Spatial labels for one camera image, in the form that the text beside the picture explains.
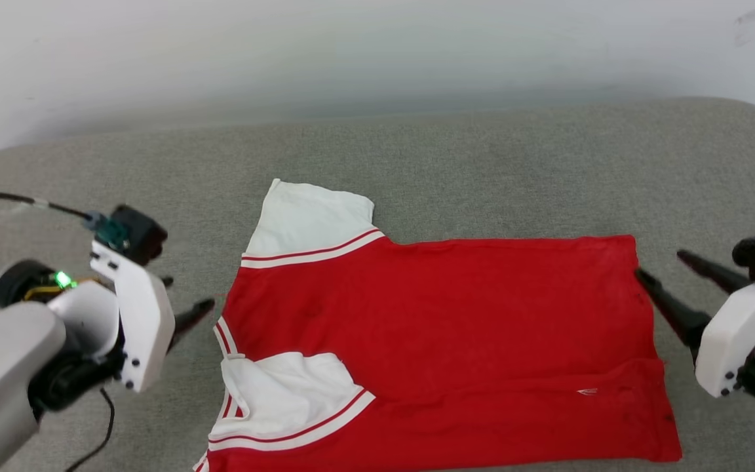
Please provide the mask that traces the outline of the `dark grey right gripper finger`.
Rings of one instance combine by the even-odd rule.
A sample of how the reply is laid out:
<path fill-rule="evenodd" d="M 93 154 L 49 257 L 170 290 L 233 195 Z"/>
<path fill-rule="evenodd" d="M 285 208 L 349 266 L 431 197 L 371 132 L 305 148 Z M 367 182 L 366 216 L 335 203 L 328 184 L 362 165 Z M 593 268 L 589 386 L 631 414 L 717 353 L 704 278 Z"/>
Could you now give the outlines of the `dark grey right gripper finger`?
<path fill-rule="evenodd" d="M 704 329 L 709 325 L 711 316 L 689 307 L 672 296 L 650 272 L 638 267 L 635 269 L 635 276 L 681 343 L 690 351 L 698 351 Z"/>
<path fill-rule="evenodd" d="M 689 269 L 707 280 L 712 281 L 722 292 L 732 294 L 746 286 L 751 285 L 751 281 L 746 275 L 732 271 L 723 265 L 710 261 L 688 250 L 679 250 L 676 253 L 677 258 Z"/>

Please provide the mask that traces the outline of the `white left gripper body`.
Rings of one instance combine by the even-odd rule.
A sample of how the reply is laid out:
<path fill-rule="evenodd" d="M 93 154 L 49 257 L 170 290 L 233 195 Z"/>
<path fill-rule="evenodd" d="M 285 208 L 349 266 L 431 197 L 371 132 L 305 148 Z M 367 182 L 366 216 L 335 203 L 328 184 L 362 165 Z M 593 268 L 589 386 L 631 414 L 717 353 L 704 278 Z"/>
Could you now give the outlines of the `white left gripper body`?
<path fill-rule="evenodd" d="M 103 281 L 76 281 L 39 261 L 19 261 L 0 275 L 0 307 L 48 309 L 65 334 L 52 361 L 69 356 L 87 364 L 79 382 L 116 378 L 132 391 L 147 391 L 176 334 L 164 281 L 128 250 L 99 240 L 90 248 L 90 268 Z"/>

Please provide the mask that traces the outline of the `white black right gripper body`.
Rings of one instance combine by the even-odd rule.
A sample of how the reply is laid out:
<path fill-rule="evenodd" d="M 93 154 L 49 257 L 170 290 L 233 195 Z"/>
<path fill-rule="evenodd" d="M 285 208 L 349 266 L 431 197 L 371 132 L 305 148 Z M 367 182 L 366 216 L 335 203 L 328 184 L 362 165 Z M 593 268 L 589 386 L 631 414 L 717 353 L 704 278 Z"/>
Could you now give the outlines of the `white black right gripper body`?
<path fill-rule="evenodd" d="M 724 305 L 705 327 L 695 377 L 699 385 L 713 397 L 722 397 L 733 389 L 726 374 L 738 374 L 747 355 L 755 349 L 755 283 L 728 296 Z M 755 366 L 755 355 L 751 356 Z"/>

